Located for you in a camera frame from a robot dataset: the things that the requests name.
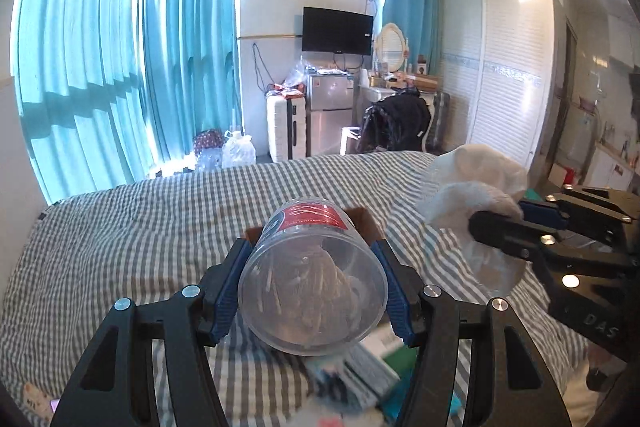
silver mini fridge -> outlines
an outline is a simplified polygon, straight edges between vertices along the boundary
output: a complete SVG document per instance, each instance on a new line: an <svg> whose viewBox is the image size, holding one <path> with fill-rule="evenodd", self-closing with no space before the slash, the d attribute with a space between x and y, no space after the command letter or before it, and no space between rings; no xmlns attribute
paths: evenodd
<svg viewBox="0 0 640 427"><path fill-rule="evenodd" d="M307 89L307 153L339 154L342 128L351 126L352 74L314 74Z"/></svg>

water bottle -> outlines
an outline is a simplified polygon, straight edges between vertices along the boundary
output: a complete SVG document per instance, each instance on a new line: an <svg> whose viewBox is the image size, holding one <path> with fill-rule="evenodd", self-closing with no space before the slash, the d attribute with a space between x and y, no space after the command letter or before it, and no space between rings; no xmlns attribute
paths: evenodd
<svg viewBox="0 0 640 427"><path fill-rule="evenodd" d="M240 131L227 131L227 142L222 146L222 168L255 164L255 147L251 135L242 136Z"/></svg>

striped blanket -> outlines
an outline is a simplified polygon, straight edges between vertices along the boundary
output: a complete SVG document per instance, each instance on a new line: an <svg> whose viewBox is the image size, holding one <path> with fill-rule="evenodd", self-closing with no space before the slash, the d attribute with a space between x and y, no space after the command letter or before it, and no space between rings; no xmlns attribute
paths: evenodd
<svg viewBox="0 0 640 427"><path fill-rule="evenodd" d="M318 156L148 180L50 207L31 232L4 300L2 381L25 411L26 382L59 397L116 299L149 303L197 283L243 230L302 196L367 207L401 262L425 283L456 299L487 302L456 238L426 226L414 209L418 198L437 190L424 177L432 159L417 152ZM564 390L584 358L584 339L545 314L546 294L530 269L508 300ZM174 425L162 343L153 352L161 425ZM302 361L267 349L240 315L209 351L209 362L233 425L283 425L311 392ZM469 363L470 345L462 342L455 392L463 403ZM451 422L461 425L462 415Z"/></svg>

sliding wardrobe door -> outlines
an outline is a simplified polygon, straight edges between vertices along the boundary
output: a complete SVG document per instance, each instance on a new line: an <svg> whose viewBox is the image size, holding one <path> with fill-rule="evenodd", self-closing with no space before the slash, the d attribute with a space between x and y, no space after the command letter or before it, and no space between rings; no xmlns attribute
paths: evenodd
<svg viewBox="0 0 640 427"><path fill-rule="evenodd" d="M451 95L446 150L466 142L479 82L482 0L442 0L442 89Z"/></svg>
<svg viewBox="0 0 640 427"><path fill-rule="evenodd" d="M545 116L554 53L553 0L485 0L478 101L467 141L529 168Z"/></svg>

black tv screen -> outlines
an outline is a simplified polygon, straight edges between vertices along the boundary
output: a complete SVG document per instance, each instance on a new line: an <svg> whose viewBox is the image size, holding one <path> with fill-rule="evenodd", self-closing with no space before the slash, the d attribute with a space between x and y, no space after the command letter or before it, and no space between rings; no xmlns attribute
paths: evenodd
<svg viewBox="0 0 640 427"><path fill-rule="evenodd" d="M372 33L371 15L305 6L302 51L370 55Z"/></svg>

